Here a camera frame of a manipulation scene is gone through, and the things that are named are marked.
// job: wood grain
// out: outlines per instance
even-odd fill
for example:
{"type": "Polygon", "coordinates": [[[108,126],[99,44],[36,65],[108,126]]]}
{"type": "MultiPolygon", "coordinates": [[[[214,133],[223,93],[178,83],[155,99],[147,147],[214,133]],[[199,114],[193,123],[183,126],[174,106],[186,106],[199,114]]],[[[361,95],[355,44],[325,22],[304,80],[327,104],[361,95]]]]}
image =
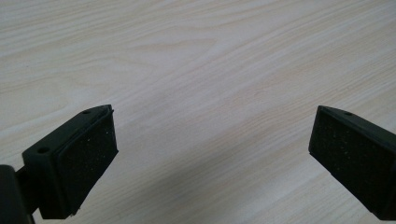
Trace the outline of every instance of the wood grain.
{"type": "Polygon", "coordinates": [[[37,223],[380,222],[308,155],[318,105],[396,133],[396,2],[0,3],[0,163],[112,104],[120,154],[37,223]]]}

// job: round hole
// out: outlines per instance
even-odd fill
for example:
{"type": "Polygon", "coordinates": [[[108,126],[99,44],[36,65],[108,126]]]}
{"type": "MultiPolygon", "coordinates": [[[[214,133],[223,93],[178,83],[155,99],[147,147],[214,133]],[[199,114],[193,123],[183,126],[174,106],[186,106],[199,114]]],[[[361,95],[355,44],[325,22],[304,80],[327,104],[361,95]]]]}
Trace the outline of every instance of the round hole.
{"type": "Polygon", "coordinates": [[[40,153],[40,154],[46,153],[46,152],[48,152],[48,151],[50,151],[50,149],[47,148],[47,147],[41,147],[41,148],[39,148],[39,149],[37,150],[37,152],[40,153]]]}

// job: black block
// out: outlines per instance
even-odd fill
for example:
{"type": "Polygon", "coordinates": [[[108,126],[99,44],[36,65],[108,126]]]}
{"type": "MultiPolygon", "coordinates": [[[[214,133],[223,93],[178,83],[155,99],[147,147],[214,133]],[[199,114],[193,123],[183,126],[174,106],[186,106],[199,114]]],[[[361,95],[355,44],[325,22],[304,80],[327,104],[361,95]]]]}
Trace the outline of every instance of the black block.
{"type": "Polygon", "coordinates": [[[111,105],[85,110],[22,153],[43,218],[74,215],[118,153],[111,105]]]}
{"type": "Polygon", "coordinates": [[[319,106],[309,152],[379,219],[396,219],[395,134],[319,106]]]}

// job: tabletop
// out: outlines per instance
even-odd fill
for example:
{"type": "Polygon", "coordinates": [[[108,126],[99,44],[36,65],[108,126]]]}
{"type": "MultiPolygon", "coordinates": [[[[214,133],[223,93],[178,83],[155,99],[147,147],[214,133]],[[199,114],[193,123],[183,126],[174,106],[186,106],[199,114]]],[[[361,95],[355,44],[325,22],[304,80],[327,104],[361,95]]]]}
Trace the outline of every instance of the tabletop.
{"type": "Polygon", "coordinates": [[[318,105],[396,133],[396,1],[0,2],[0,163],[112,105],[119,154],[36,223],[387,223],[308,153],[318,105]]]}

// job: black object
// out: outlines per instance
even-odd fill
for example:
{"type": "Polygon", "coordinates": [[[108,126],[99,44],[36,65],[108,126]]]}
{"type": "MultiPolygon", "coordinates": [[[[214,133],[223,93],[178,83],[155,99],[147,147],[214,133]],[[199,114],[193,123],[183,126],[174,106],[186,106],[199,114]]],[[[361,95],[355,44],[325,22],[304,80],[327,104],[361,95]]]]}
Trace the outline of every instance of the black object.
{"type": "Polygon", "coordinates": [[[37,207],[45,219],[74,215],[118,153],[112,114],[111,105],[101,105],[75,115],[22,153],[17,178],[12,167],[1,166],[0,188],[10,193],[0,198],[0,223],[30,223],[14,217],[37,207]]]}
{"type": "Polygon", "coordinates": [[[396,220],[396,135],[320,105],[310,154],[379,219],[396,220]]]}

